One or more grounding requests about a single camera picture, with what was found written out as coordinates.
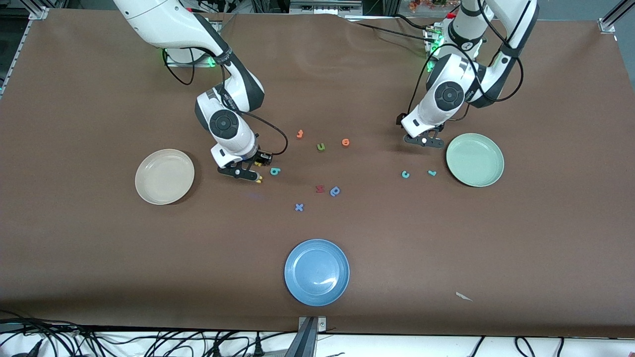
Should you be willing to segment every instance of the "brown table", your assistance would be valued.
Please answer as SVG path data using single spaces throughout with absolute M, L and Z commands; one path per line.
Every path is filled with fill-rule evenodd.
M 255 113 L 291 138 L 260 185 L 216 172 L 194 116 L 218 68 L 182 86 L 116 11 L 51 10 L 32 26 L 0 101 L 2 306 L 104 325 L 287 330 L 317 314 L 339 332 L 633 336 L 635 95 L 594 22 L 539 22 L 520 92 L 447 125 L 447 142 L 478 132 L 501 147 L 503 177 L 482 189 L 394 125 L 420 41 L 330 15 L 238 15 L 223 36 L 265 87 Z M 265 149 L 282 146 L 248 121 Z M 196 180 L 153 206 L 134 176 L 164 148 L 187 152 Z M 311 238 L 351 263 L 326 307 L 284 285 L 286 256 Z

